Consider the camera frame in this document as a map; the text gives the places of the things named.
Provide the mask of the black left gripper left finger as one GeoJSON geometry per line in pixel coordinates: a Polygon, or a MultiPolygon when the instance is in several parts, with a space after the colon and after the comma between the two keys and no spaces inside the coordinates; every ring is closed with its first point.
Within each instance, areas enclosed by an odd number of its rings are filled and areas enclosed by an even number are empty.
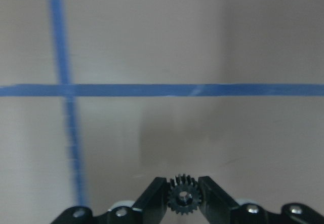
{"type": "Polygon", "coordinates": [[[122,205],[94,216],[90,208],[65,209],[52,223],[160,223],[167,210],[167,180],[156,177],[132,206],[122,205]]]}

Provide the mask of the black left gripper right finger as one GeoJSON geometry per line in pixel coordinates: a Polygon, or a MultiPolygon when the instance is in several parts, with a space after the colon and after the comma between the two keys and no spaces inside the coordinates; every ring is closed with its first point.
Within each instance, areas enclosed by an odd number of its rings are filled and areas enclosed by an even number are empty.
{"type": "Polygon", "coordinates": [[[198,178],[202,193],[199,207],[208,223],[323,223],[323,215],[302,203],[289,203],[280,213],[255,203],[238,204],[209,176],[198,178]]]}

